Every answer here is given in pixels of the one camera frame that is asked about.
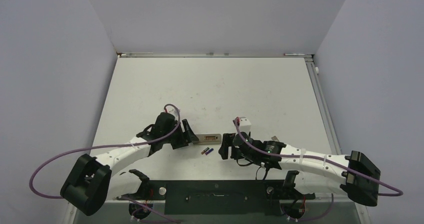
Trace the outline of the blue AAA battery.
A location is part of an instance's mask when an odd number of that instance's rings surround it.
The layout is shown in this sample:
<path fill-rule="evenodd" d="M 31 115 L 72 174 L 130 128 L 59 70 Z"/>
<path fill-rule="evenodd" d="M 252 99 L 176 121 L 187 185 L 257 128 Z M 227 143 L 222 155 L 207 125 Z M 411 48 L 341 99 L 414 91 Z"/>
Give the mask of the blue AAA battery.
<path fill-rule="evenodd" d="M 213 149 L 213 148 L 209 149 L 209 150 L 205 153 L 205 155 L 210 154 L 212 151 L 214 151 L 214 149 Z"/>

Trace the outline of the beige remote control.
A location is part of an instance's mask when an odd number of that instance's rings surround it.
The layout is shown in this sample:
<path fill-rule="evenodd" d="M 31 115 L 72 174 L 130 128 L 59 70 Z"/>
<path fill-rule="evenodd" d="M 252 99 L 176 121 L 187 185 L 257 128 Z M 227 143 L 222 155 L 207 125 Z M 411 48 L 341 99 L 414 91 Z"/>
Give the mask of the beige remote control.
<path fill-rule="evenodd" d="M 193 142 L 196 145 L 221 145 L 222 143 L 221 134 L 199 134 L 196 137 L 198 140 Z"/>

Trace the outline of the orange black AAA battery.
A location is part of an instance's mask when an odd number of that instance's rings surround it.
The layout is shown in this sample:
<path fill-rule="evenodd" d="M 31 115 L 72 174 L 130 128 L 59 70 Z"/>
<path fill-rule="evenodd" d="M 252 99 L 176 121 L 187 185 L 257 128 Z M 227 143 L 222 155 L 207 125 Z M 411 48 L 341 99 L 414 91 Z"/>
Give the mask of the orange black AAA battery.
<path fill-rule="evenodd" d="M 201 155 L 203 155 L 203 154 L 205 154 L 207 151 L 209 151 L 209 147 L 207 147 L 206 149 L 204 149 L 202 152 L 201 152 Z"/>

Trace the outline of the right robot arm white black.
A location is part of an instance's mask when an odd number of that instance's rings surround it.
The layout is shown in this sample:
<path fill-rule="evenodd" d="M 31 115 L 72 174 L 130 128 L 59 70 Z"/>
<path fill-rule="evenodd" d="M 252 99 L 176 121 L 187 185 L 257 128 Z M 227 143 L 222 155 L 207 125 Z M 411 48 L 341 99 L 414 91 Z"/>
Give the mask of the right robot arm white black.
<path fill-rule="evenodd" d="M 334 193 L 365 206 L 377 206 L 381 171 L 359 151 L 349 155 L 323 154 L 293 147 L 276 138 L 254 140 L 243 132 L 224 134 L 218 153 L 223 160 L 244 159 L 266 171 L 286 170 L 282 189 L 289 198 Z"/>

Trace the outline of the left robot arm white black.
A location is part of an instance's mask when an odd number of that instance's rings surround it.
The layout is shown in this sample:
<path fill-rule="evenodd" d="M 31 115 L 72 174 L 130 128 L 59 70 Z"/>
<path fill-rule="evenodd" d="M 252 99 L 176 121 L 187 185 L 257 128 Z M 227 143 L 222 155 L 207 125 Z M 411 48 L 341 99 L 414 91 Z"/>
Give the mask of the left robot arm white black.
<path fill-rule="evenodd" d="M 127 146 L 96 156 L 80 156 L 65 180 L 60 196 L 85 215 L 96 213 L 105 201 L 116 197 L 151 197 L 154 191 L 149 177 L 139 170 L 128 169 L 128 166 L 152 156 L 165 144 L 178 149 L 198 141 L 186 119 L 178 121 L 174 115 L 162 112 L 154 124 L 138 133 Z"/>

